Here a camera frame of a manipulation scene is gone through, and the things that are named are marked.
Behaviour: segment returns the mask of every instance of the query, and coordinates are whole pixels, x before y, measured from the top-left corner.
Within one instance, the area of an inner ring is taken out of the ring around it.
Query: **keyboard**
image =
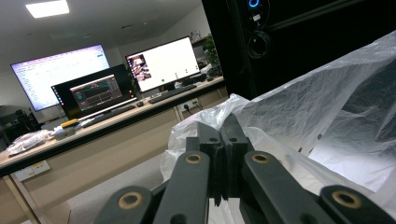
[[[158,96],[158,97],[155,97],[153,99],[148,100],[148,102],[153,105],[153,104],[156,104],[156,103],[158,103],[158,102],[160,102],[162,100],[168,99],[168,98],[170,98],[170,97],[172,97],[174,95],[181,94],[184,91],[190,91],[190,90],[192,90],[192,89],[194,89],[196,87],[197,86],[195,86],[195,85],[189,85],[189,86],[185,86],[185,87],[180,87],[180,88],[174,89],[172,91],[166,91],[166,92],[161,93],[161,96]]]
[[[107,112],[107,113],[105,113],[103,115],[96,116],[91,121],[84,122],[81,126],[83,128],[88,128],[88,127],[92,126],[93,124],[97,124],[97,123],[99,123],[101,121],[104,121],[105,119],[110,119],[110,118],[112,118],[114,116],[117,116],[118,114],[121,114],[123,112],[126,112],[126,111],[134,109],[134,108],[136,108],[136,106],[134,106],[134,105],[126,105],[126,106],[114,109],[114,110],[112,110],[110,112]]]

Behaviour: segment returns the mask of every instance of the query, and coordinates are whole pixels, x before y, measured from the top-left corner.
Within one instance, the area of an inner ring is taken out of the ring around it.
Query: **computer monitor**
[[[101,45],[11,65],[35,111],[58,104],[51,86],[108,67]]]
[[[200,72],[187,36],[127,55],[125,59],[140,92],[150,91]]]
[[[123,64],[50,88],[69,119],[93,117],[137,99]]]

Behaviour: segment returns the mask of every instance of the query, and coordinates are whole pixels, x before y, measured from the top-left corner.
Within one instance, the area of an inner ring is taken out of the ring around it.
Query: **desk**
[[[62,223],[58,222],[64,218],[59,217],[63,214],[59,211],[67,210],[64,203],[68,199],[167,149],[169,133],[181,121],[177,105],[196,97],[207,98],[218,89],[224,91],[224,85],[225,81],[218,77],[157,104],[146,101],[142,107],[82,129],[62,141],[48,141],[12,158],[7,153],[0,154],[0,175],[16,182],[39,222]],[[203,99],[211,103],[203,106],[219,104],[228,94],[217,96]],[[12,174],[43,160],[51,168],[43,174],[22,183]]]

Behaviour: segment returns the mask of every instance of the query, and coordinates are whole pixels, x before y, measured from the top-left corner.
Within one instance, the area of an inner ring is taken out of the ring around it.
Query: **blue led light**
[[[248,5],[249,5],[250,7],[256,7],[256,6],[259,5],[259,3],[260,3],[260,0],[249,0],[249,1],[248,1]]]

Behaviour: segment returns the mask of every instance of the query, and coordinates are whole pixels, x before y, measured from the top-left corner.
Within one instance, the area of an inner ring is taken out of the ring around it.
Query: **ceiling light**
[[[65,0],[30,4],[26,7],[36,19],[69,13],[69,6]]]

